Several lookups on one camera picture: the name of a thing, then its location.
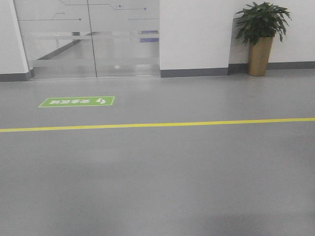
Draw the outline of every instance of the yellow floor line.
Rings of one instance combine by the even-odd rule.
[[[80,129],[105,129],[105,128],[133,128],[133,127],[172,127],[172,126],[200,126],[220,124],[259,124],[259,123],[283,123],[283,122],[307,122],[315,121],[315,118],[289,118],[289,119],[250,119],[250,120],[226,120],[205,122],[181,122],[181,123],[144,123],[144,124],[107,124],[107,125],[81,125],[60,127],[32,127],[0,129],[0,133],[27,132],[27,131],[51,131],[51,130],[80,130]]]

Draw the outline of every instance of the frosted glass stripe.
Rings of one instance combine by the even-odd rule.
[[[121,59],[97,59],[96,63],[101,66],[107,65],[157,65],[159,58],[121,58]],[[31,60],[32,67],[73,67],[73,66],[94,66],[91,59],[76,60]]]
[[[130,34],[130,35],[93,35],[93,39],[116,39],[116,38],[158,38],[159,34]],[[24,39],[38,40],[91,40],[91,36],[24,36]]]

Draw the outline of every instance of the green floor sign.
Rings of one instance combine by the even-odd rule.
[[[39,107],[111,106],[115,97],[54,97],[47,98]]]

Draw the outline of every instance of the white wall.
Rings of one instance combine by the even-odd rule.
[[[234,12],[247,8],[248,0],[237,0]],[[279,36],[274,39],[269,62],[298,62],[315,61],[315,1],[314,0],[271,0],[275,5],[288,8],[292,21],[288,21],[287,37],[283,43]],[[242,44],[242,40],[236,40],[237,28],[233,27],[231,41],[230,64],[248,62],[248,45]]]
[[[228,67],[234,0],[160,0],[160,68]]]
[[[0,29],[0,74],[28,72],[12,0],[0,0]]]
[[[161,69],[218,68],[228,67],[229,63],[247,63],[248,45],[242,44],[241,39],[235,40],[237,29],[232,19],[251,2],[160,0]],[[269,2],[287,7],[293,18],[283,43],[278,36],[275,38],[269,61],[315,61],[315,0]]]

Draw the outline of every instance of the gray baseboard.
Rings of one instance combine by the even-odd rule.
[[[227,75],[228,68],[161,70],[161,78]]]
[[[0,82],[28,81],[34,76],[34,70],[27,73],[0,74]]]
[[[247,72],[247,63],[230,64],[228,66],[228,74]],[[315,61],[299,61],[299,62],[272,62],[268,63],[268,70],[293,70],[293,69],[315,69]]]

